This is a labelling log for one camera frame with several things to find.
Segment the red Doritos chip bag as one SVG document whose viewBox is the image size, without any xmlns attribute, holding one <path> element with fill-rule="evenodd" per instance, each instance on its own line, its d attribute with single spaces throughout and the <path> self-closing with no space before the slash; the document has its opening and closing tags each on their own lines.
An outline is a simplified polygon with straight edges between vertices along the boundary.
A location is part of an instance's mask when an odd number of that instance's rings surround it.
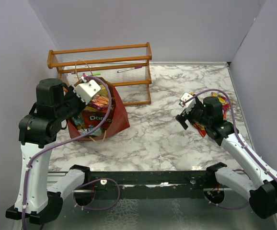
<svg viewBox="0 0 277 230">
<path fill-rule="evenodd" d="M 83 117 L 85 127 L 93 128 L 93 127 L 96 127 L 103 120 L 105 113 L 83 111 L 81 115 Z M 106 121 L 101 125 L 101 129 L 107 130 L 111 125 L 112 120 L 113 120 L 113 114 L 110 114 L 107 117 Z"/>
</svg>

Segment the Fox's fruit candy bag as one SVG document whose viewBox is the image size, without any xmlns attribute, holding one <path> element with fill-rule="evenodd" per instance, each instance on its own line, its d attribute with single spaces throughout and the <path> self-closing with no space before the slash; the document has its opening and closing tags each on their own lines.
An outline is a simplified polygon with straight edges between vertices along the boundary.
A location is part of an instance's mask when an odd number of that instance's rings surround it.
<svg viewBox="0 0 277 230">
<path fill-rule="evenodd" d="M 211 92 L 211 96 L 218 98 L 219 102 L 222 104 L 223 118 L 226 119 L 227 118 L 227 112 L 231 108 L 227 97 L 225 97 L 225 96 L 223 96 L 219 93 L 215 93 L 215 92 Z"/>
</svg>

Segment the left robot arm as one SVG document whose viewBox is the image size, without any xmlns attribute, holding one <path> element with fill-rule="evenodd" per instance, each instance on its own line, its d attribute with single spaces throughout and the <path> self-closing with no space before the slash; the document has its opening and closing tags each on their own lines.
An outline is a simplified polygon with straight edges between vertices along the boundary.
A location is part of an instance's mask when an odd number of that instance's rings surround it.
<svg viewBox="0 0 277 230">
<path fill-rule="evenodd" d="M 63 129 L 62 122 L 78 116 L 100 89 L 94 80 L 84 80 L 76 86 L 52 78 L 39 82 L 36 102 L 19 122 L 21 182 L 17 200 L 6 210 L 6 218 L 28 218 L 37 225 L 49 223 L 59 216 L 64 199 L 76 186 L 80 189 L 90 186 L 91 177 L 74 168 L 48 187 L 48 167 L 57 134 Z"/>
</svg>

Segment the orange snack packet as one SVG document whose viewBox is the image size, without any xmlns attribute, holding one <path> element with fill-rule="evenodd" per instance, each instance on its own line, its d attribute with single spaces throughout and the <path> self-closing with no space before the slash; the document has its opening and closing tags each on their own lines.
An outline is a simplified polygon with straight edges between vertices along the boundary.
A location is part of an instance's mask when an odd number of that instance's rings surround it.
<svg viewBox="0 0 277 230">
<path fill-rule="evenodd" d="M 84 110 L 89 112 L 104 111 L 108 108 L 108 105 L 109 100 L 107 97 L 96 95 L 92 98 Z"/>
</svg>

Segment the red cookie snack packet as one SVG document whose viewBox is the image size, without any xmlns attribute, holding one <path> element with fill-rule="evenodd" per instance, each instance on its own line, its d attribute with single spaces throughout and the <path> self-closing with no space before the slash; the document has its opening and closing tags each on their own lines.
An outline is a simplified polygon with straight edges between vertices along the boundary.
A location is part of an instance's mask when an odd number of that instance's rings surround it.
<svg viewBox="0 0 277 230">
<path fill-rule="evenodd" d="M 205 128 L 199 124 L 199 123 L 194 123 L 193 126 L 198 130 L 199 134 L 201 135 L 201 137 L 205 137 L 206 136 L 206 130 Z"/>
</svg>

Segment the teal white snack pouch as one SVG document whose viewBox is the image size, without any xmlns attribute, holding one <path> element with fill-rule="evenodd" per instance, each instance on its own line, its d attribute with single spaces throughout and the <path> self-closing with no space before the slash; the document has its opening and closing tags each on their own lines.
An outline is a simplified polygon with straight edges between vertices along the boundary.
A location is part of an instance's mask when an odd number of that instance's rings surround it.
<svg viewBox="0 0 277 230">
<path fill-rule="evenodd" d="M 86 125 L 82 116 L 72 117 L 71 120 L 72 120 L 73 125 L 75 126 L 75 128 L 78 130 L 78 132 L 81 135 L 83 135 L 87 132 L 90 132 L 96 126 L 93 124 Z M 90 137 L 92 137 L 92 138 L 99 137 L 102 134 L 103 134 L 103 130 L 101 128 L 98 128 L 94 132 L 91 132 Z"/>
</svg>

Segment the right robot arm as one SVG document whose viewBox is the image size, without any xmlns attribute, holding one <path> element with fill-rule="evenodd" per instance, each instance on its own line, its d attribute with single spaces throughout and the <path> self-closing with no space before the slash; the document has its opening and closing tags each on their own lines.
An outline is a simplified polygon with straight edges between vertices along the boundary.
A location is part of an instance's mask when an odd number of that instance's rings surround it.
<svg viewBox="0 0 277 230">
<path fill-rule="evenodd" d="M 247 145 L 233 123 L 224 119 L 222 104 L 217 97 L 206 97 L 201 102 L 196 96 L 184 93 L 179 104 L 183 107 L 176 120 L 184 129 L 190 124 L 204 127 L 209 138 L 226 150 L 248 174 L 239 175 L 224 163 L 207 168 L 206 184 L 219 184 L 232 189 L 249 202 L 254 213 L 266 219 L 277 214 L 277 171 Z"/>
</svg>

